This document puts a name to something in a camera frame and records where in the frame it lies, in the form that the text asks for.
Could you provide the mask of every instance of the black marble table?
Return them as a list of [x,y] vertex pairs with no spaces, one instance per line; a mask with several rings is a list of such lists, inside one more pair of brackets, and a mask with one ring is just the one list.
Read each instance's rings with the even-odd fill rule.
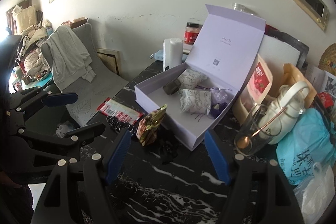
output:
[[[113,99],[146,113],[136,102],[134,85],[162,71],[162,62],[155,61],[124,87]],[[82,148],[81,158],[101,152],[117,134],[106,123],[106,116],[97,113],[89,123],[104,122],[106,130],[90,146]],[[216,126],[219,137],[229,143],[239,125],[231,111]],[[117,180],[108,188],[111,203],[120,223],[216,223],[229,194],[229,187],[217,179],[204,142],[194,151],[182,144],[173,162],[163,165],[156,143],[143,148],[132,139]],[[255,160],[265,161],[254,156]],[[257,184],[252,186],[243,223],[252,223]]]

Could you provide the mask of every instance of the bowl of food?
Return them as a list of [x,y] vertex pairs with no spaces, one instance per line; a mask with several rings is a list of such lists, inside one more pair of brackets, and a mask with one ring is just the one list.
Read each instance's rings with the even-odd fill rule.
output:
[[34,78],[36,80],[38,80],[38,81],[41,81],[41,80],[45,79],[48,76],[49,72],[50,71],[48,69],[45,69],[43,71],[39,71],[37,74],[35,74]]

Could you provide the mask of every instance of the gray chair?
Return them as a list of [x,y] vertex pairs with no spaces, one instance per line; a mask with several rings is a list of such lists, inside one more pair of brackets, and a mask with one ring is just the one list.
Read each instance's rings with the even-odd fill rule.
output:
[[[106,98],[112,98],[116,95],[128,82],[106,68],[99,59],[92,42],[91,24],[86,23],[81,25],[73,29],[73,32],[88,50],[92,59],[90,66],[96,73],[96,76],[91,83],[80,77],[67,88],[61,90],[61,92],[77,93],[77,102],[67,105],[67,109],[70,116],[83,127],[96,113],[97,107],[104,102]],[[47,44],[42,44],[40,49],[49,67],[52,68],[53,57],[49,46]]]

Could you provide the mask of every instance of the chair backrest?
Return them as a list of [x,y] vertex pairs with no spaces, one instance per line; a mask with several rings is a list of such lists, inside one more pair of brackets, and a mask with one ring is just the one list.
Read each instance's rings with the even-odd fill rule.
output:
[[[102,61],[100,60],[100,58],[98,57],[98,54],[96,52],[96,49],[93,45],[93,41],[92,41],[92,26],[90,23],[85,23],[77,28],[72,29],[73,32],[78,36],[78,38],[81,40],[81,42],[83,43],[83,45],[85,46],[85,48],[87,49],[87,51],[90,54],[90,57],[92,59],[92,63],[90,64],[90,66],[92,67],[92,69],[97,72],[100,71],[101,68],[105,68],[105,65],[102,63]],[[51,54],[50,51],[50,47],[48,44],[43,43],[40,47],[41,53],[43,55],[43,57],[46,59],[50,71],[52,72],[53,69],[53,56]]]

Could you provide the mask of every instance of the curtain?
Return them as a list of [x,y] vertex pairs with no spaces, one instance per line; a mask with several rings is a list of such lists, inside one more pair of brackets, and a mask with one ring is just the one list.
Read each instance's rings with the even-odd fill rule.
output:
[[13,18],[13,15],[12,15],[12,11],[13,11],[14,8],[12,9],[9,9],[7,12],[6,12],[6,18],[7,18],[7,26],[8,28],[11,29],[12,33],[13,34],[17,34],[17,29],[16,29],[16,22]]

